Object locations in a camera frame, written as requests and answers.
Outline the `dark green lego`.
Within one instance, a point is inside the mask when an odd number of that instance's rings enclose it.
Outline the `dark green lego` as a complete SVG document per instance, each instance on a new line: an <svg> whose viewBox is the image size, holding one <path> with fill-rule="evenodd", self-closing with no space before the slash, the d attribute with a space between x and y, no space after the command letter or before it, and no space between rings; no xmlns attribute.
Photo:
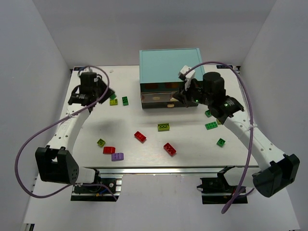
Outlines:
<svg viewBox="0 0 308 231"><path fill-rule="evenodd" d="M129 105L127 96L122 97L122 104L123 104L124 106Z"/></svg>

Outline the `green small lego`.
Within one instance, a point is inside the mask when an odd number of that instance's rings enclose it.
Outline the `green small lego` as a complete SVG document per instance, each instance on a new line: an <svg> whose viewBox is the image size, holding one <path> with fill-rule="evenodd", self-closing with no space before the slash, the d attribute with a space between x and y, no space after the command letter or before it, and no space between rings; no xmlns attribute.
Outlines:
<svg viewBox="0 0 308 231"><path fill-rule="evenodd" d="M224 144L225 144L225 140L224 139L222 139L222 138L220 138L218 141L217 141L217 145L219 146L219 147L223 147L224 146Z"/></svg>
<svg viewBox="0 0 308 231"><path fill-rule="evenodd" d="M211 116L212 116L210 110L205 111L205 115L206 115L207 117L211 117Z"/></svg>

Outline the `transparent drawer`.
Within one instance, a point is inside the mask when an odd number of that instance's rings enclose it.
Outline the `transparent drawer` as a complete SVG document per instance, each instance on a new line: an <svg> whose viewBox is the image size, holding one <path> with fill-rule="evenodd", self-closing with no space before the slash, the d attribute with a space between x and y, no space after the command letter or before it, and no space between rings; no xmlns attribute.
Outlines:
<svg viewBox="0 0 308 231"><path fill-rule="evenodd" d="M173 97L175 92L145 92L141 93L141 101L143 103L165 103L165 102L178 102Z"/></svg>

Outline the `green long lego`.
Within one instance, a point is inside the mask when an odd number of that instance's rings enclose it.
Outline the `green long lego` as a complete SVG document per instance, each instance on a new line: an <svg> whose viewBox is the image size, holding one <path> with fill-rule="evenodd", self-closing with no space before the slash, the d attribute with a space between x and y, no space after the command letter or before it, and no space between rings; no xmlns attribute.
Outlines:
<svg viewBox="0 0 308 231"><path fill-rule="evenodd" d="M214 129L214 128L217 128L217 127L218 127L217 122L210 122L210 123L205 124L205 128L207 130L211 130L211 129Z"/></svg>

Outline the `olive small lego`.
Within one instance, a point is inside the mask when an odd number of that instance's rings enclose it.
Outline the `olive small lego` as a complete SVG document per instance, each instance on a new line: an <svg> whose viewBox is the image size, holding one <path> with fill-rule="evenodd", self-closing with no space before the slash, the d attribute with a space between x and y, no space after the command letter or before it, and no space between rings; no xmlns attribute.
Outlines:
<svg viewBox="0 0 308 231"><path fill-rule="evenodd" d="M97 141L97 144L98 144L99 147L104 147L104 145L106 144L106 142L105 142L103 139L99 139L99 140Z"/></svg>

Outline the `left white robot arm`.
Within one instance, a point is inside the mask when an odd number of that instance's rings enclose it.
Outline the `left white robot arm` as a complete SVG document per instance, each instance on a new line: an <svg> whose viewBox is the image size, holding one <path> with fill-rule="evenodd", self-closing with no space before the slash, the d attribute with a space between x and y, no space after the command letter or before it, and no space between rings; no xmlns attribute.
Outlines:
<svg viewBox="0 0 308 231"><path fill-rule="evenodd" d="M83 72L68 100L68 119L61 122L53 138L35 152L42 181L74 184L92 184L97 175L92 168L80 167L72 156L79 132L97 103L104 103L115 92L107 88L95 72Z"/></svg>

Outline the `lime lego near left arm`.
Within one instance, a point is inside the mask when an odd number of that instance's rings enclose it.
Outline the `lime lego near left arm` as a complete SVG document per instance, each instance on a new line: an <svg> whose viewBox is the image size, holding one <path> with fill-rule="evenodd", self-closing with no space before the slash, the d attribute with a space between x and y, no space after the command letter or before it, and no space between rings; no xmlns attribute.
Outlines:
<svg viewBox="0 0 308 231"><path fill-rule="evenodd" d="M110 106L116 106L116 105L118 105L118 99L110 99L109 104L110 104Z"/></svg>

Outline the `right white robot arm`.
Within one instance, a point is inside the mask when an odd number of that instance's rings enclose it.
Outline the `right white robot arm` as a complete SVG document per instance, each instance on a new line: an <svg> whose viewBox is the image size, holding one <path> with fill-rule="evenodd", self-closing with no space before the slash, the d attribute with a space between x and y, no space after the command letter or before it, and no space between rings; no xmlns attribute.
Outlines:
<svg viewBox="0 0 308 231"><path fill-rule="evenodd" d="M256 160L259 172L252 175L252 183L259 193L271 197L294 182L299 158L287 155L277 148L256 126L250 124L250 116L244 107L226 94L224 79L220 73L208 72L203 82L194 78L194 71L180 71L183 84L173 98L186 107L191 103L207 105L213 117L229 129L248 149Z"/></svg>

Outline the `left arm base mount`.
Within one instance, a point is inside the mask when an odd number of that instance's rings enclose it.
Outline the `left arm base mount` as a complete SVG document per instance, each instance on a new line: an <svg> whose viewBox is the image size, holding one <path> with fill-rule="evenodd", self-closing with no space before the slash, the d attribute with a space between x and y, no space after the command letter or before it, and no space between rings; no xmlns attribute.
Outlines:
<svg viewBox="0 0 308 231"><path fill-rule="evenodd" d="M93 183L79 183L73 187L71 201L115 202L121 192L122 175L96 169Z"/></svg>

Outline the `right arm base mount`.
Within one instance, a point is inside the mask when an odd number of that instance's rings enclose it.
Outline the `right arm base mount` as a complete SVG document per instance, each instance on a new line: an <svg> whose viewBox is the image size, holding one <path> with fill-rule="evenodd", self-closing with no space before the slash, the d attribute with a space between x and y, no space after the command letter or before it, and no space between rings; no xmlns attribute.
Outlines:
<svg viewBox="0 0 308 231"><path fill-rule="evenodd" d="M235 183L227 180L226 177L231 170L238 170L235 174ZM196 167L200 173L200 184L196 187L201 192L202 204L223 205L235 195L237 184L241 178L243 166L225 167Z"/></svg>

